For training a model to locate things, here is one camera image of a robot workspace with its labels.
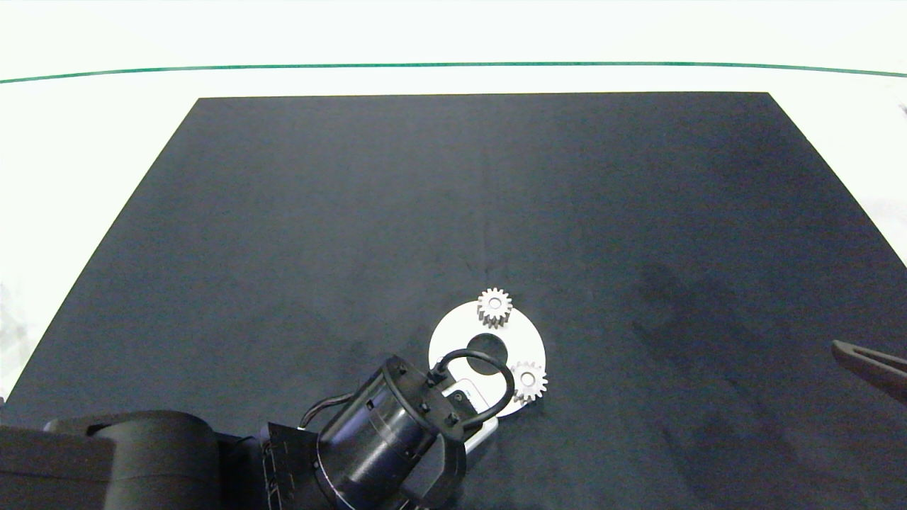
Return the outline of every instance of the gear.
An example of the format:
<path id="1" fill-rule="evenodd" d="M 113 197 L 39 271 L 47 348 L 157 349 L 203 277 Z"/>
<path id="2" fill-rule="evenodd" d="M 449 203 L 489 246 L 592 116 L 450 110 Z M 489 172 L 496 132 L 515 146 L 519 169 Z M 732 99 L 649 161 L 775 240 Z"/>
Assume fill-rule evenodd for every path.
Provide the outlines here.
<path id="1" fill-rule="evenodd" d="M 513 372 L 513 382 L 516 383 L 516 391 L 513 392 L 513 401 L 520 402 L 523 405 L 529 404 L 536 398 L 541 398 L 542 391 L 548 384 L 547 374 L 534 362 L 521 361 L 511 367 Z"/>
<path id="2" fill-rule="evenodd" d="M 510 294 L 495 287 L 479 296 L 479 320 L 489 328 L 499 328 L 510 318 L 513 309 Z"/>

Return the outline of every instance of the white backdrop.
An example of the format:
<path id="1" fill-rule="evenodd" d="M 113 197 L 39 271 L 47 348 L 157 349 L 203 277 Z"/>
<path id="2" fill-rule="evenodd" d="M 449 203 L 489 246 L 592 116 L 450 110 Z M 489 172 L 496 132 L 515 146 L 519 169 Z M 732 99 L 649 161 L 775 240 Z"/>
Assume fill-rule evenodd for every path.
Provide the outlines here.
<path id="1" fill-rule="evenodd" d="M 769 92 L 907 260 L 907 78 L 712 67 L 234 64 L 725 62 L 907 73 L 907 5 L 826 2 L 0 3 L 0 397 L 199 97 Z"/>

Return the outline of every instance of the center hole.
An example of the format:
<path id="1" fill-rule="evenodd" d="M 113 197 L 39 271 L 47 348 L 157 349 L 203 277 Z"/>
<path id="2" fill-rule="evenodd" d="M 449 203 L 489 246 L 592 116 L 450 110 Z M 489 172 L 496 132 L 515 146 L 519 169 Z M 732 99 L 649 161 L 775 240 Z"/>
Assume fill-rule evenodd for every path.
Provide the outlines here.
<path id="1" fill-rule="evenodd" d="M 497 337 L 497 335 L 493 335 L 491 333 L 482 333 L 480 335 L 476 335 L 472 340 L 469 341 L 469 344 L 466 346 L 466 348 L 484 352 L 492 358 L 498 358 L 503 364 L 507 364 L 507 348 L 504 346 L 503 341 L 501 341 L 501 339 Z M 467 362 L 469 362 L 470 368 L 484 376 L 490 376 L 492 374 L 498 373 L 497 368 L 492 367 L 484 361 L 475 358 L 467 358 L 466 360 Z"/>

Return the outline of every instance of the black mat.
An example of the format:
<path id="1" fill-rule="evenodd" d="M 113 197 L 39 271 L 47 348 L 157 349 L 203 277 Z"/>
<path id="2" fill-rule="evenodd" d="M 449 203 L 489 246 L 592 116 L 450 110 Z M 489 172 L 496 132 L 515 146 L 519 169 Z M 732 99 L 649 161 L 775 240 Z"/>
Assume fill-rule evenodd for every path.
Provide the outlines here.
<path id="1" fill-rule="evenodd" d="M 907 409 L 829 354 L 907 354 L 907 271 L 759 93 L 201 100 L 3 418 L 294 424 L 489 286 L 551 384 L 459 508 L 907 506 Z"/>

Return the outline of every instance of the white disc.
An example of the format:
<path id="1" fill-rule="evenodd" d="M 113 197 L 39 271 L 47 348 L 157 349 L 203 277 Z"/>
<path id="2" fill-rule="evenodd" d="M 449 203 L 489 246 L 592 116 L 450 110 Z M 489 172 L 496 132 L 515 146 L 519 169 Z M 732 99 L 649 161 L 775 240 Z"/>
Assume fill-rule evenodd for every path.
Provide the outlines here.
<path id="1" fill-rule="evenodd" d="M 432 341 L 428 345 L 428 366 L 434 364 L 445 354 L 458 348 L 466 348 L 473 338 L 489 333 L 501 339 L 507 349 L 507 366 L 513 367 L 521 361 L 535 362 L 545 369 L 545 346 L 541 343 L 539 331 L 532 322 L 519 310 L 513 309 L 510 318 L 496 329 L 485 326 L 478 318 L 478 301 L 470 301 L 451 310 L 441 319 L 434 329 Z M 473 370 L 466 358 L 458 358 L 447 366 L 455 380 L 469 379 L 479 389 L 489 404 L 497 402 L 504 395 L 507 383 L 501 374 L 486 376 Z M 525 404 L 511 400 L 498 417 L 505 417 L 520 410 Z"/>

